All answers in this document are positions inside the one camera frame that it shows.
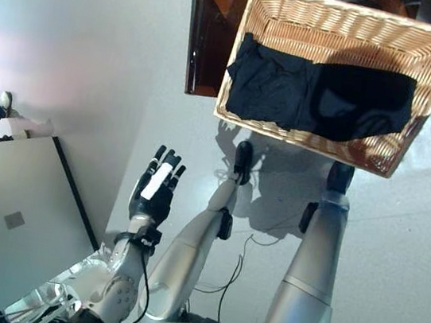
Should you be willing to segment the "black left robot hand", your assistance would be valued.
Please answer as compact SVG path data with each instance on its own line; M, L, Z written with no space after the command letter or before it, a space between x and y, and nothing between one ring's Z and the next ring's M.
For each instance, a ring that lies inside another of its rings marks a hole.
M173 191L186 168L181 161L174 149L160 145L130 195L128 211L131 220L136 216L149 217L158 227L168 218Z

